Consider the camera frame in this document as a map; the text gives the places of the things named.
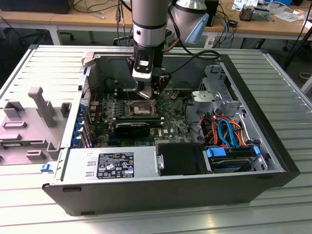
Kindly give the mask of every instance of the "blue cable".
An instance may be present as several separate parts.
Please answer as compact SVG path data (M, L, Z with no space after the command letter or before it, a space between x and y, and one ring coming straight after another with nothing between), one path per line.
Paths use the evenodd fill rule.
M220 120L219 123L218 123L218 134L219 134L220 139L226 144L227 147L231 147L230 144L227 142L226 139L224 139L224 137L223 137L223 135L222 135L221 126L222 126L222 123L223 123L223 122L225 122L225 123L228 125L232 145L233 145L234 147L236 147L236 148L239 148L239 145L238 145L238 143L237 143L237 140L236 140L236 138L234 137L234 133L233 133L232 126L231 126L230 122L228 122L228 121L225 120L225 119Z
M225 39L224 39L223 45L221 46L221 49L222 49L222 48L225 46L226 41L227 41L227 39L228 39L228 32L229 32L229 28L228 28L228 25L227 25L227 23L226 23L225 19L223 19L223 18L221 18L221 19L223 20L224 25L225 25L225 28L226 28Z

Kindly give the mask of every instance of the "chip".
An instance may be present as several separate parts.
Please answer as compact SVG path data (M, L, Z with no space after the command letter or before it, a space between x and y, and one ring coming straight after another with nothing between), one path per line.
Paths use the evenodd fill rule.
M150 103L134 102L133 112L135 115L148 115L151 113L151 105Z

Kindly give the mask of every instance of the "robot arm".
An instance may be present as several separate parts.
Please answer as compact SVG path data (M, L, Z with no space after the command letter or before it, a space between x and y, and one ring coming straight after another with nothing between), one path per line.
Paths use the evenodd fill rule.
M127 62L132 77L138 83L138 94L156 99L167 86L171 76L162 68L170 0L132 0L134 56ZM201 35L207 21L204 0L178 0L172 9L177 25L182 28L181 39L194 40ZM168 23L174 33L172 22Z

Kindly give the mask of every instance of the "side panel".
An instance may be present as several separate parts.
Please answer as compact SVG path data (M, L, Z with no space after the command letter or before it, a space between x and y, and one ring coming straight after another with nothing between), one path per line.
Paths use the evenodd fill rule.
M300 175L300 171L297 168L291 156L289 155L282 141L279 139L277 133L275 132L272 125L268 121L267 117L264 115L263 111L256 102L254 96L248 89L246 83L242 79L238 70L235 68L229 56L222 55L222 61L224 62L224 65L227 70L226 74L228 75L229 78L233 80L233 82L231 83L239 91L242 100L244 100L246 105L248 106L251 112L251 116L255 119L266 141L268 142L269 146L271 147L274 154L278 158L281 166L284 168L284 170L289 172L285 173L285 177L275 185L275 187L282 187L291 180L293 180L294 178L296 178L298 175Z
M43 190L69 215L97 215L248 203L283 176L277 173L77 186L46 184Z

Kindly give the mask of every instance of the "open computer chassis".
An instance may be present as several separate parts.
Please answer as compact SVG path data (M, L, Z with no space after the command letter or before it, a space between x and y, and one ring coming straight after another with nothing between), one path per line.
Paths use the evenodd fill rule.
M227 55L191 62L158 100L137 95L127 56L95 53L72 103L42 187L68 214L250 202L299 175ZM164 67L186 58L165 56Z

